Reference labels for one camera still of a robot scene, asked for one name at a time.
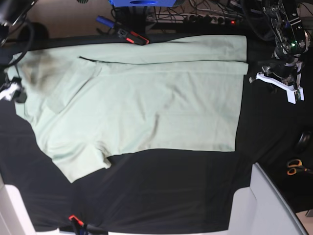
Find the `blue object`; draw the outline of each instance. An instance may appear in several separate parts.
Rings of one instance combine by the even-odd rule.
[[[115,23],[103,16],[98,16],[96,20],[97,22],[102,23],[106,25],[107,27],[114,28]]]
[[[109,0],[114,1],[114,6],[174,6],[177,0]]]

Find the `scissors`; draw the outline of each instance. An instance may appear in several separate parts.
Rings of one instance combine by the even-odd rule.
[[[313,171],[305,168],[302,165],[302,161],[300,159],[293,159],[287,162],[287,175],[295,175],[296,173],[306,172],[309,174],[313,174]]]

